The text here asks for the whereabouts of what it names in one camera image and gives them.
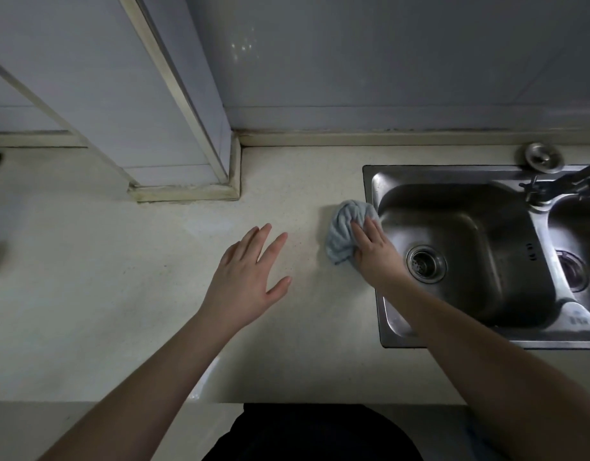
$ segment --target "faucet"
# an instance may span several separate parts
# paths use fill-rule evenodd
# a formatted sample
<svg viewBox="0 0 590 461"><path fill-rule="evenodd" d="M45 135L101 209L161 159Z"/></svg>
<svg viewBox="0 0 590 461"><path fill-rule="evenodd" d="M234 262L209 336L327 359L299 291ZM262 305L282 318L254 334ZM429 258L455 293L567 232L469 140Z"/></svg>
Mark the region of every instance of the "faucet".
<svg viewBox="0 0 590 461"><path fill-rule="evenodd" d="M575 173L568 173L554 181L537 181L535 175L529 183L520 183L526 193L526 202L544 205L562 194L590 196L590 165Z"/></svg>

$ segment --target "baseboard trim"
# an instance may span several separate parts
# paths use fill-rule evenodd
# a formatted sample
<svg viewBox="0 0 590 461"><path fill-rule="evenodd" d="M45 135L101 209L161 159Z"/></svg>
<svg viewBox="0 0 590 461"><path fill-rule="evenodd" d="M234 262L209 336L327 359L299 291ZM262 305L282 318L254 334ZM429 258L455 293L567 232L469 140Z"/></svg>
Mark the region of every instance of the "baseboard trim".
<svg viewBox="0 0 590 461"><path fill-rule="evenodd" d="M557 145L590 145L590 130L537 131L238 131L242 147L294 146L481 146L544 141Z"/></svg>
<svg viewBox="0 0 590 461"><path fill-rule="evenodd" d="M137 202L192 202L196 200L238 200L242 187L242 148L231 138L229 182L203 186L130 186L128 193Z"/></svg>
<svg viewBox="0 0 590 461"><path fill-rule="evenodd" d="M0 148L8 147L87 147L87 145L69 131L0 133Z"/></svg>

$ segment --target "hand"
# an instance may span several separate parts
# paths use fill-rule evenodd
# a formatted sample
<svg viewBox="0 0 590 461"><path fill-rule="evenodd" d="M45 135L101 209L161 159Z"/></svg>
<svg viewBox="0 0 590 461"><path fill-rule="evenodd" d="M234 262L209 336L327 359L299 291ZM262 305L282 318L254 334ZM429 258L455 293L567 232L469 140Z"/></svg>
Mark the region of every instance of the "hand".
<svg viewBox="0 0 590 461"><path fill-rule="evenodd" d="M282 233L259 258L272 226L254 227L229 247L214 273L199 313L211 315L236 333L287 293L291 277L281 279L267 291L269 271L286 242Z"/></svg>
<svg viewBox="0 0 590 461"><path fill-rule="evenodd" d="M402 257L377 221L366 217L363 229L355 221L350 224L359 246L355 250L355 262L370 286L382 293L396 281L411 280Z"/></svg>

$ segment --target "cloth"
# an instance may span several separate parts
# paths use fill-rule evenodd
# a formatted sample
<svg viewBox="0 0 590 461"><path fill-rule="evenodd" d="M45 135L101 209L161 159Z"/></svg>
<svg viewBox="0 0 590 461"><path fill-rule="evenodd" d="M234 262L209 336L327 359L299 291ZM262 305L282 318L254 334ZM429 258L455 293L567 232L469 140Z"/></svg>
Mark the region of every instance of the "cloth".
<svg viewBox="0 0 590 461"><path fill-rule="evenodd" d="M363 226L365 217L378 220L378 214L372 204L358 200L345 200L338 207L331 219L330 228L325 241L327 257L334 265L349 260L356 268L353 255L357 242L353 236L353 229L350 226L351 220Z"/></svg>
<svg viewBox="0 0 590 461"><path fill-rule="evenodd" d="M203 461L423 461L397 425L360 404L244 404Z"/></svg>

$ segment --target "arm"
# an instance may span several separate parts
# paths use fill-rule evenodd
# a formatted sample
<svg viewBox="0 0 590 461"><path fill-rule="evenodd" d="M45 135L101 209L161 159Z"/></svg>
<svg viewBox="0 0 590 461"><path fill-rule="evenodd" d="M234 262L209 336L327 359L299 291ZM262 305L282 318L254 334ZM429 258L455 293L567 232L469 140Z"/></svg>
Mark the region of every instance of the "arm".
<svg viewBox="0 0 590 461"><path fill-rule="evenodd" d="M550 365L424 292L381 226L353 223L362 276L399 311L514 459L590 460L590 395Z"/></svg>
<svg viewBox="0 0 590 461"><path fill-rule="evenodd" d="M222 256L199 312L161 349L73 426L40 461L149 460L180 407L224 345L288 290L267 289L286 242L282 233L259 258L271 225L253 228Z"/></svg>

